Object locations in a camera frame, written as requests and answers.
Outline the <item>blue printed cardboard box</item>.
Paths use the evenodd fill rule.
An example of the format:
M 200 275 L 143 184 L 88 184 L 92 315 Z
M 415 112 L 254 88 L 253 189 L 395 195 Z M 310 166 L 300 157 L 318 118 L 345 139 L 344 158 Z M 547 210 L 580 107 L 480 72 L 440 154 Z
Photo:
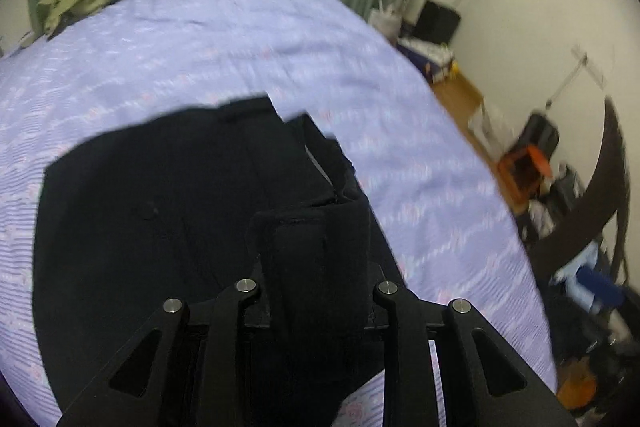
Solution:
M 454 51 L 446 44 L 404 37 L 397 40 L 397 49 L 420 70 L 428 84 L 447 80 L 454 67 Z

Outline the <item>purple floral bed sheet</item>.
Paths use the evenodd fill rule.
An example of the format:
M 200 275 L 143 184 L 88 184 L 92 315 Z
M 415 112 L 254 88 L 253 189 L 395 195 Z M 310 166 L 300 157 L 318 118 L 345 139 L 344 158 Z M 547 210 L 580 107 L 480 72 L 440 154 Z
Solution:
M 269 96 L 355 166 L 419 297 L 473 303 L 549 386 L 549 326 L 510 210 L 422 75 L 340 0 L 122 0 L 1 62 L 1 370 L 60 418 L 32 318 L 44 169 L 93 135 L 186 106 Z

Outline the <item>black backpack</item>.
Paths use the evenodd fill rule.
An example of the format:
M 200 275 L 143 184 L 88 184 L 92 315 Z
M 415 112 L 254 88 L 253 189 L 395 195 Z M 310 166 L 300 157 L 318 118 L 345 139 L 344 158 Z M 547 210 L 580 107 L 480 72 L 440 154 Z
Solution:
M 546 115 L 539 112 L 530 114 L 528 121 L 518 137 L 515 146 L 524 148 L 529 145 L 536 146 L 544 157 L 550 159 L 560 142 L 560 132 Z

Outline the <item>white plastic bag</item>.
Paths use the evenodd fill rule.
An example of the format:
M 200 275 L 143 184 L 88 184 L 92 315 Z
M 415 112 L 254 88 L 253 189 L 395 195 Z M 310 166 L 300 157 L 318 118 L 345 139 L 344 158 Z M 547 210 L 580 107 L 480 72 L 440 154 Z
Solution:
M 500 110 L 486 100 L 481 101 L 474 110 L 466 127 L 493 162 L 499 161 L 516 142 L 513 127 Z

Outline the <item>light blue cloth on chair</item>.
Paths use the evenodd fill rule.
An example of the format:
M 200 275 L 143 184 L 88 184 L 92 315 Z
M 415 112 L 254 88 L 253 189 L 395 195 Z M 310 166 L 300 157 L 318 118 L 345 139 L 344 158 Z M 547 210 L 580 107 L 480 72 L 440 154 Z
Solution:
M 590 242 L 550 279 L 551 285 L 563 286 L 565 295 L 590 313 L 619 308 L 625 301 L 623 289 L 597 270 L 600 254 L 600 245 Z

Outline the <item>black wicker chair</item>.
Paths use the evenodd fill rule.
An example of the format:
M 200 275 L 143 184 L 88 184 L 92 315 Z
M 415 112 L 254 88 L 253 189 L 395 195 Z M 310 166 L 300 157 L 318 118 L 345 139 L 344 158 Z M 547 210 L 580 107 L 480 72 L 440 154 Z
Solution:
M 529 264 L 536 279 L 550 280 L 611 220 L 616 221 L 616 242 L 610 277 L 616 279 L 625 259 L 629 203 L 630 180 L 623 132 L 612 98 L 606 98 L 600 153 L 584 194 L 552 233 L 529 249 Z

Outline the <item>black speaker box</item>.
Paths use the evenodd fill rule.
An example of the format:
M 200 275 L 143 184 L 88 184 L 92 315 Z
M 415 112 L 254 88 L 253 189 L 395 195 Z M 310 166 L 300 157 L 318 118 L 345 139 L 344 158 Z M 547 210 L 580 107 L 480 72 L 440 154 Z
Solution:
M 461 22 L 460 13 L 450 6 L 426 0 L 412 35 L 423 41 L 449 44 Z

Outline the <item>white paper bag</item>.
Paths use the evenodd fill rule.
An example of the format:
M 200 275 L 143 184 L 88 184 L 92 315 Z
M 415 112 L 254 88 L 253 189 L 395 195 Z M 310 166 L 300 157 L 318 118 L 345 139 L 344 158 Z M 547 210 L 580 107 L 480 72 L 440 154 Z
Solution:
M 369 13 L 368 24 L 388 41 L 395 41 L 400 36 L 402 17 L 393 3 L 378 0 L 378 5 Z

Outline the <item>black pants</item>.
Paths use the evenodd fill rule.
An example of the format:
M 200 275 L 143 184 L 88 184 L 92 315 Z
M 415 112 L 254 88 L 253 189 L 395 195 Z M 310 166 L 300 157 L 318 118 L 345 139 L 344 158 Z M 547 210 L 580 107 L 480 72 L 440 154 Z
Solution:
M 329 426 L 382 369 L 369 267 L 401 282 L 337 142 L 268 98 L 188 108 L 106 132 L 46 171 L 32 306 L 62 415 L 170 298 L 242 279 L 245 426 Z

